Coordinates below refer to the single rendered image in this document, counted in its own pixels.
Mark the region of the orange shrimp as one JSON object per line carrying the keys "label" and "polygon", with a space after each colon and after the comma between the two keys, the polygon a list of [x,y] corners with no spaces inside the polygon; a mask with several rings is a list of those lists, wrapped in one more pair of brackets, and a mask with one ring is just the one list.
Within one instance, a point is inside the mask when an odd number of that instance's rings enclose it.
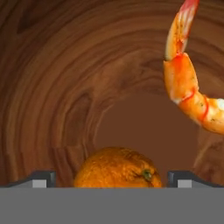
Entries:
{"label": "orange shrimp", "polygon": [[164,84],[180,110],[206,130],[224,135],[224,99],[200,92],[193,63],[186,52],[200,0],[184,0],[171,23],[164,50]]}

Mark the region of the brown wooden bowl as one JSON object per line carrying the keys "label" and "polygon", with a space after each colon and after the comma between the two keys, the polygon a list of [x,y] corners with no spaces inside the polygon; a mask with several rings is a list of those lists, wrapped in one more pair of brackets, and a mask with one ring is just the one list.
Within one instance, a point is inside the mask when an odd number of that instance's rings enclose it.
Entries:
{"label": "brown wooden bowl", "polygon": [[224,185],[224,136],[165,92],[165,40],[183,2],[0,0],[0,185],[52,170],[69,187],[107,146]]}

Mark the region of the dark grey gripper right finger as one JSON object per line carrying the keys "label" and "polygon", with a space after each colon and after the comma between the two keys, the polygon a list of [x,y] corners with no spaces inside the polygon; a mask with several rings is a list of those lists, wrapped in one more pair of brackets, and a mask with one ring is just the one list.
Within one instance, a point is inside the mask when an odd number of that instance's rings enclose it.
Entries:
{"label": "dark grey gripper right finger", "polygon": [[222,185],[214,184],[199,178],[191,171],[168,171],[167,186],[172,188],[201,188],[216,187],[222,188]]}

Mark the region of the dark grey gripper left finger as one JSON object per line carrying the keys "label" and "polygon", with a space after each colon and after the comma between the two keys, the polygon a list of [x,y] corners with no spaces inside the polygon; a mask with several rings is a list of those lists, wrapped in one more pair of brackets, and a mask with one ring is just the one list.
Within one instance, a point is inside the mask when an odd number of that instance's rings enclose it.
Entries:
{"label": "dark grey gripper left finger", "polygon": [[3,188],[51,188],[56,184],[55,171],[34,171],[26,178],[3,185]]}

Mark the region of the orange tangerine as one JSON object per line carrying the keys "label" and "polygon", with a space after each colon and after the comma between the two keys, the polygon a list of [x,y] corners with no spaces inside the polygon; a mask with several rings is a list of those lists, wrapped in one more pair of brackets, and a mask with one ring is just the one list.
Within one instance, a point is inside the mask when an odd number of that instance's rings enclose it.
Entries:
{"label": "orange tangerine", "polygon": [[91,188],[163,186],[158,169],[145,155],[127,148],[108,147],[91,155],[78,171],[73,185]]}

